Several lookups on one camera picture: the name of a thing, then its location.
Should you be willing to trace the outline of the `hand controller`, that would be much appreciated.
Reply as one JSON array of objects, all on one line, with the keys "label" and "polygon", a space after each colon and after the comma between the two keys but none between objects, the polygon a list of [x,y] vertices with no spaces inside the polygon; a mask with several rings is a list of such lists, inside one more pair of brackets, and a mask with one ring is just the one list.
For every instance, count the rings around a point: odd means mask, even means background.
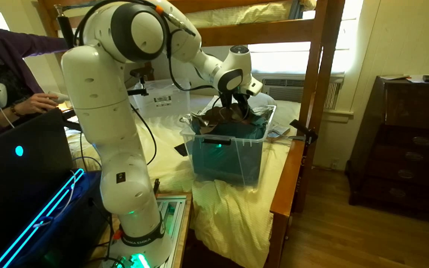
[{"label": "hand controller", "polygon": [[58,103],[59,105],[61,105],[62,103],[68,102],[70,101],[70,98],[68,97],[68,95],[62,94],[62,93],[58,93],[55,91],[49,91],[48,93],[49,95],[53,95],[56,96],[56,98],[51,98],[53,101],[55,101],[56,103]]}]

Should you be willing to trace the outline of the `black clamp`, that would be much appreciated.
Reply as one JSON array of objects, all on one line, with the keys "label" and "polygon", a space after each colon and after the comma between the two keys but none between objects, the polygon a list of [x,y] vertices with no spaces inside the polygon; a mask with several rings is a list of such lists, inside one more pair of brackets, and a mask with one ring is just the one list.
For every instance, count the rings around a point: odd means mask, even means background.
[{"label": "black clamp", "polygon": [[296,135],[289,136],[289,139],[304,141],[308,145],[317,141],[318,134],[314,131],[314,129],[308,129],[299,120],[293,120],[289,125],[297,129]]}]

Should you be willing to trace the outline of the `clear plastic storage bin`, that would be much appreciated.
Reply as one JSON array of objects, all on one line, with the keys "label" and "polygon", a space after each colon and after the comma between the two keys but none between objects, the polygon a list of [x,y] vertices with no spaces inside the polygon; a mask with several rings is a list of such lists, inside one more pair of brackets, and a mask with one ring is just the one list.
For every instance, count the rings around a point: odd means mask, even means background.
[{"label": "clear plastic storage bin", "polygon": [[137,83],[134,89],[145,88],[148,95],[129,96],[130,104],[143,118],[168,117],[190,112],[190,93],[179,90],[171,79]]},{"label": "clear plastic storage bin", "polygon": [[234,103],[183,116],[181,154],[189,157],[196,180],[256,187],[267,161],[275,111],[275,105],[262,105],[242,112]]}]

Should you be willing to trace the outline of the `thin book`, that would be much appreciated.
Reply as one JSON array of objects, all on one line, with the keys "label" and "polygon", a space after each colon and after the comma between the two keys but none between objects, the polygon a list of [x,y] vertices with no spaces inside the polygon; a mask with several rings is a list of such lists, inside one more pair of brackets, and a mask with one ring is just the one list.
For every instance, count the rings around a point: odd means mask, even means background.
[{"label": "thin book", "polygon": [[290,127],[285,127],[279,124],[273,124],[271,125],[268,135],[268,138],[280,138],[285,136],[286,134],[289,134]]}]

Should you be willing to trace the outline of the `person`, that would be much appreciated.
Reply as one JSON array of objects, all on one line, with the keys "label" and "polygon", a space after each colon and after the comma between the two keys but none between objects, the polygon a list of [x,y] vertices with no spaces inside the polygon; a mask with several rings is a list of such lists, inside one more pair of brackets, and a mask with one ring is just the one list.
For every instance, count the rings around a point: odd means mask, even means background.
[{"label": "person", "polygon": [[58,107],[38,85],[26,57],[68,50],[65,39],[0,29],[0,83],[7,90],[7,105],[0,108],[0,134]]}]

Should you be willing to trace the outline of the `dark wooden dresser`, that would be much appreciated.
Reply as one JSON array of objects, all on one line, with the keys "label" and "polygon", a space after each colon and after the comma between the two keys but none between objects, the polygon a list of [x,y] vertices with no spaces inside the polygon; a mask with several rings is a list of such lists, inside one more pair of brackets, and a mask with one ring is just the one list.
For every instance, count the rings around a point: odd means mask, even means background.
[{"label": "dark wooden dresser", "polygon": [[349,205],[429,221],[429,83],[375,79],[345,174]]}]

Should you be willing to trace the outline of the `window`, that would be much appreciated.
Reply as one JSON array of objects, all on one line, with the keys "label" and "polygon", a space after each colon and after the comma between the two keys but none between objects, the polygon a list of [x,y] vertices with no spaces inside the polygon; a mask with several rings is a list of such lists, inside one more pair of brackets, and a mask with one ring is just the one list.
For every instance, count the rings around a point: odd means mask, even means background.
[{"label": "window", "polygon": [[[356,34],[364,0],[345,0],[331,73],[349,71],[356,51]],[[253,44],[248,48],[255,73],[304,74],[308,66],[310,42]]]}]

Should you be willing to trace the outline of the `black laptop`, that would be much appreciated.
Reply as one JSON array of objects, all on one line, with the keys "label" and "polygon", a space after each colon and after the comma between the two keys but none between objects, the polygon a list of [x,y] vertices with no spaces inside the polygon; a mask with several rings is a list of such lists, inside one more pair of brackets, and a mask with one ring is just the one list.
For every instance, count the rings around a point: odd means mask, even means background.
[{"label": "black laptop", "polygon": [[73,168],[60,109],[0,134],[0,256]]}]

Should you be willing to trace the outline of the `yellow bunk mattress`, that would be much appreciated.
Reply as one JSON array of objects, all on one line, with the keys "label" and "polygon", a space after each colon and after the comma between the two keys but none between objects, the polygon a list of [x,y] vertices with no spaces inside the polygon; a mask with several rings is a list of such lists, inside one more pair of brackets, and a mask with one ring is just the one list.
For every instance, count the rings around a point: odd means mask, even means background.
[{"label": "yellow bunk mattress", "polygon": [[301,20],[303,12],[315,10],[316,5],[317,0],[287,0],[192,12],[186,13],[185,16],[196,28],[210,28],[283,20]]}]

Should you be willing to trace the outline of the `wooden bunk bed frame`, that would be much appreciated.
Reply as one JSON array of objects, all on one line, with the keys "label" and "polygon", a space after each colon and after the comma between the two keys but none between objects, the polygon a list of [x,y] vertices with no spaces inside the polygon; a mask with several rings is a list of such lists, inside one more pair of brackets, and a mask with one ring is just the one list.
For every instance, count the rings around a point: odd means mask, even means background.
[{"label": "wooden bunk bed frame", "polygon": [[[186,12],[200,12],[237,7],[249,4],[251,0],[168,0],[184,15]],[[275,0],[252,0],[272,2]],[[333,56],[340,29],[344,0],[317,0],[313,20],[283,20],[258,24],[211,27],[199,31],[203,45],[267,44],[287,41],[280,35],[283,29],[299,29],[291,42],[310,41],[309,61],[306,70],[306,87],[302,104],[308,105],[300,111],[299,121],[318,128],[323,115],[325,94],[331,75]],[[74,46],[79,37],[74,32]]]}]

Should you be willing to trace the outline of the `black pole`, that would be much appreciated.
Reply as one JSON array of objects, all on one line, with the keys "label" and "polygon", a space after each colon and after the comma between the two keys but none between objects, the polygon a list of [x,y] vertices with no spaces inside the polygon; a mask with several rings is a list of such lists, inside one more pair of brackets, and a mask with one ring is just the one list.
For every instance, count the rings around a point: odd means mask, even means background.
[{"label": "black pole", "polygon": [[74,32],[73,27],[70,25],[69,18],[60,14],[56,17],[56,20],[68,48],[72,49],[74,47]]}]

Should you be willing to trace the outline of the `yellow bed sheet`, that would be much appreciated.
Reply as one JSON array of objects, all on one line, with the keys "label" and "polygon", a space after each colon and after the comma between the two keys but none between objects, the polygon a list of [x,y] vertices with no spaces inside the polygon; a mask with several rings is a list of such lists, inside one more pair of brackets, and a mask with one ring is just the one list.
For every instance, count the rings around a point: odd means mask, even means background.
[{"label": "yellow bed sheet", "polygon": [[150,179],[160,180],[160,193],[191,192],[194,200],[192,227],[196,238],[211,251],[246,268],[263,268],[267,261],[273,214],[270,207],[284,168],[291,140],[267,138],[263,156],[267,162],[256,188],[232,186],[223,181],[196,181],[189,157],[175,147],[183,144],[185,124],[179,114],[166,117],[133,118],[138,127],[145,157],[153,156],[155,136],[157,155],[148,166]]}]

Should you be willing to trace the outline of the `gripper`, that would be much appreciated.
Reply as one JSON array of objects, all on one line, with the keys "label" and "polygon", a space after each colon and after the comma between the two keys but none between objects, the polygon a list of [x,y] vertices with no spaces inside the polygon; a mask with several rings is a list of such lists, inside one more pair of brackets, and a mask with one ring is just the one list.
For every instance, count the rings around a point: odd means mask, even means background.
[{"label": "gripper", "polygon": [[222,90],[221,91],[221,101],[222,101],[222,114],[233,114],[231,109],[232,100],[237,101],[238,108],[241,114],[250,114],[250,106],[248,99],[251,95],[240,93],[239,90]]}]

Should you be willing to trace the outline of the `white pillow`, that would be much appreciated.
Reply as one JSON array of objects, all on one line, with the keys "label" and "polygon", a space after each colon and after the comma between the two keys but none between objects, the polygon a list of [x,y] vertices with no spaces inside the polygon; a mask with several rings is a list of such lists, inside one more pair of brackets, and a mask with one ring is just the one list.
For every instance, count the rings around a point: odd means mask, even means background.
[{"label": "white pillow", "polygon": [[259,93],[256,96],[251,96],[248,99],[248,104],[252,108],[260,107],[260,106],[266,106],[266,105],[274,105],[276,106],[276,101],[269,95],[265,93]]}]

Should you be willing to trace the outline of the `computer case with cyan lights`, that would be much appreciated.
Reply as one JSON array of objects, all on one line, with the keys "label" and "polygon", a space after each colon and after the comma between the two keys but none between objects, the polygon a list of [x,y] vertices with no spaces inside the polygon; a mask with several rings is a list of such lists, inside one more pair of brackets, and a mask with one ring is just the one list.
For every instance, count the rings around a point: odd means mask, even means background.
[{"label": "computer case with cyan lights", "polygon": [[0,268],[81,268],[107,227],[100,171],[78,169],[0,250]]}]

